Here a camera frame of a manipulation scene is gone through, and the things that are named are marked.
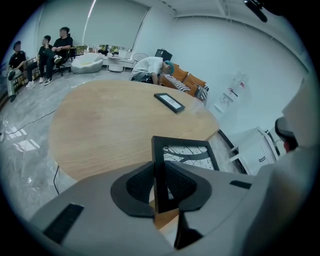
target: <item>person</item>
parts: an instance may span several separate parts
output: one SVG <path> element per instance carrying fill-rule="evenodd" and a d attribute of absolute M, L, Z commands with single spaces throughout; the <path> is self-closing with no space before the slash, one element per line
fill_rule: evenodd
<path fill-rule="evenodd" d="M 44 44 L 44 54 L 48 57 L 46 63 L 46 81 L 44 85 L 48 85 L 52 82 L 52 73 L 55 64 L 65 63 L 68 60 L 68 50 L 73 46 L 73 39 L 68 35 L 70 29 L 66 26 L 60 29 L 60 38 L 58 38 L 53 47 L 50 49 L 48 40 Z"/>
<path fill-rule="evenodd" d="M 21 50 L 21 41 L 17 41 L 13 45 L 14 54 L 11 56 L 7 69 L 7 88 L 11 102 L 16 98 L 14 83 L 15 79 L 24 71 L 26 63 L 26 54 Z"/>
<path fill-rule="evenodd" d="M 49 43 L 50 40 L 51 40 L 50 35 L 44 36 L 44 38 L 42 39 L 42 46 L 39 49 L 37 62 L 33 62 L 26 67 L 27 74 L 28 74 L 28 84 L 25 86 L 26 88 L 32 86 L 35 83 L 35 81 L 32 80 L 32 70 L 34 70 L 36 67 L 39 67 L 39 71 L 40 71 L 39 83 L 41 84 L 44 82 L 45 65 L 47 65 L 47 61 L 48 61 L 48 56 L 45 55 L 45 49 L 46 49 L 45 45 L 46 45 L 46 41 Z M 53 48 L 53 46 L 50 44 L 48 45 L 48 47 L 49 49 Z"/>
<path fill-rule="evenodd" d="M 175 71 L 173 63 L 169 60 L 164 61 L 161 57 L 146 57 L 140 60 L 132 70 L 132 78 L 135 81 L 152 78 L 154 85 L 160 84 L 159 76 L 162 73 L 172 75 Z"/>

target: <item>gray floor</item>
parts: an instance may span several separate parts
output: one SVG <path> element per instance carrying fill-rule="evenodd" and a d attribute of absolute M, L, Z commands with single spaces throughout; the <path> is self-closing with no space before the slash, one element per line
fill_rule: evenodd
<path fill-rule="evenodd" d="M 1 136 L 0 178 L 4 191 L 19 215 L 29 220 L 45 203 L 57 196 L 53 179 L 57 163 L 48 149 L 48 132 L 53 114 L 22 126 L 48 114 L 59 106 L 73 88 L 92 80 L 128 80 L 130 72 L 115 73 L 105 69 L 93 74 L 64 72 L 53 76 L 47 86 L 38 81 L 29 88 L 22 88 L 14 102 L 8 102 L 0 113 Z M 221 171 L 238 172 L 228 159 L 232 156 L 224 140 L 217 134 L 211 140 L 213 152 Z M 75 183 L 59 171 L 56 177 L 62 192 Z"/>

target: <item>white chair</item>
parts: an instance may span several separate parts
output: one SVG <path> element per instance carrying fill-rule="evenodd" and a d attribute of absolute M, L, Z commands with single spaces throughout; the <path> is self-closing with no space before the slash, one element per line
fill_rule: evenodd
<path fill-rule="evenodd" d="M 136 53 L 133 55 L 133 63 L 132 63 L 132 66 L 131 66 L 131 69 L 133 69 L 134 65 L 137 64 L 139 61 L 141 61 L 142 59 L 144 58 L 147 58 L 149 57 L 148 55 L 146 55 L 145 53 Z"/>
<path fill-rule="evenodd" d="M 71 70 L 75 74 L 98 72 L 102 68 L 103 56 L 96 53 L 87 53 L 75 58 L 71 63 Z"/>

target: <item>sofa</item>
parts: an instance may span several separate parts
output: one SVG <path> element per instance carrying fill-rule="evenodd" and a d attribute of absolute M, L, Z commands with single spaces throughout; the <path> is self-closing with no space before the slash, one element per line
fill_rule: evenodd
<path fill-rule="evenodd" d="M 71 63 L 71 71 L 75 74 L 98 72 L 102 68 L 104 58 L 97 53 L 87 53 L 75 58 Z"/>
<path fill-rule="evenodd" d="M 180 90 L 201 101 L 205 101 L 209 91 L 206 82 L 195 77 L 188 71 L 182 70 L 179 65 L 173 65 L 174 73 L 172 75 L 164 74 L 161 77 L 161 85 Z"/>

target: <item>round table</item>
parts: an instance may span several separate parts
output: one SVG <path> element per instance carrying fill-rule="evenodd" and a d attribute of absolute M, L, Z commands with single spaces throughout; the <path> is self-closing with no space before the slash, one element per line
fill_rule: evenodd
<path fill-rule="evenodd" d="M 185 106 L 175 114 L 157 98 L 168 93 Z M 182 91 L 147 83 L 98 80 L 72 90 L 54 114 L 49 149 L 79 181 L 152 161 L 153 136 L 207 140 L 219 130 L 203 103 Z"/>

